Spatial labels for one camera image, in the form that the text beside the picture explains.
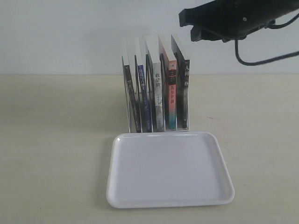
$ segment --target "book spine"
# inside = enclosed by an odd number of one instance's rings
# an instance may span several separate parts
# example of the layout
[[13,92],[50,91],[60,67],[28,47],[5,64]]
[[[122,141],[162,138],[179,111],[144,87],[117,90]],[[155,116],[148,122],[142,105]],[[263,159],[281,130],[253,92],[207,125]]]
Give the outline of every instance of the book spine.
[[163,116],[163,93],[162,93],[162,76],[161,76],[161,64],[153,64],[153,79],[154,79],[154,93],[155,93],[155,110],[156,110],[156,122],[157,131],[162,132],[164,130],[164,116]]
[[177,69],[176,62],[169,62],[166,71],[166,82],[168,91],[169,129],[176,128],[176,89],[177,89]]
[[146,129],[147,129],[147,132],[151,132],[150,106],[149,106],[149,101],[148,101],[148,97],[147,97],[143,65],[138,65],[138,75],[139,75],[141,95],[142,95],[142,99],[143,99],[143,107],[144,107],[144,111],[145,111]]
[[189,70],[190,70],[190,60],[185,60],[184,71],[182,74],[182,84],[183,84],[183,98],[184,98],[184,108],[183,108],[183,119],[184,128],[188,127],[188,87],[189,87]]
[[124,69],[125,69],[126,80],[127,80],[127,85],[128,85],[129,97],[130,97],[132,110],[133,110],[133,117],[134,117],[134,122],[135,122],[135,126],[136,126],[136,132],[141,133],[140,116],[138,113],[138,107],[137,107],[137,102],[136,102],[136,98],[135,98],[130,67],[125,66]]

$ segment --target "black device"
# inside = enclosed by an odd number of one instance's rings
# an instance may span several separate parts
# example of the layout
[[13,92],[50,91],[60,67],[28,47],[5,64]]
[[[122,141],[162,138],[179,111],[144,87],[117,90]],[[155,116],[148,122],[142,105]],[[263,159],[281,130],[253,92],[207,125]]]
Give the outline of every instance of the black device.
[[284,28],[296,19],[276,25],[276,19],[299,9],[299,0],[214,0],[202,6],[184,9],[179,14],[180,27],[192,25],[191,41],[235,41],[238,61],[247,66],[266,64],[299,55],[294,52],[256,63],[244,62],[238,52],[238,41],[263,29]]

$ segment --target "plastic tray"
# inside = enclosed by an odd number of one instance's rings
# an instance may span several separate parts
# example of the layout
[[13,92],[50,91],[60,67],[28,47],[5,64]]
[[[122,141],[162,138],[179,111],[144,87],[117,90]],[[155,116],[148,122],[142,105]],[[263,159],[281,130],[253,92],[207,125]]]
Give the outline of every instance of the plastic tray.
[[219,144],[209,133],[129,133],[114,140],[107,201],[115,208],[219,205],[234,196]]

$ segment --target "blue book spine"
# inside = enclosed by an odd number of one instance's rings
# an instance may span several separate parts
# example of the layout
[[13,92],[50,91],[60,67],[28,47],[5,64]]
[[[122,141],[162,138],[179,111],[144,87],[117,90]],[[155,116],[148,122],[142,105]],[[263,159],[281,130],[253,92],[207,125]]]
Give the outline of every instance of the blue book spine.
[[138,75],[141,88],[141,95],[143,99],[143,107],[145,111],[145,121],[147,132],[151,132],[151,118],[150,118],[150,104],[147,97],[147,90],[145,84],[145,74],[143,65],[138,65]]

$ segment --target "row of books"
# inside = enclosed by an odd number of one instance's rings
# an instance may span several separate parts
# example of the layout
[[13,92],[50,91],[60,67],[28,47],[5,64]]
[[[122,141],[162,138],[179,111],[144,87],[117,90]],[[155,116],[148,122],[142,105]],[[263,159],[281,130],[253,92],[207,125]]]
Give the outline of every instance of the row of books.
[[[176,35],[135,38],[134,61],[122,39],[122,66],[131,133],[189,130],[190,59]],[[142,57],[141,46],[145,49]]]

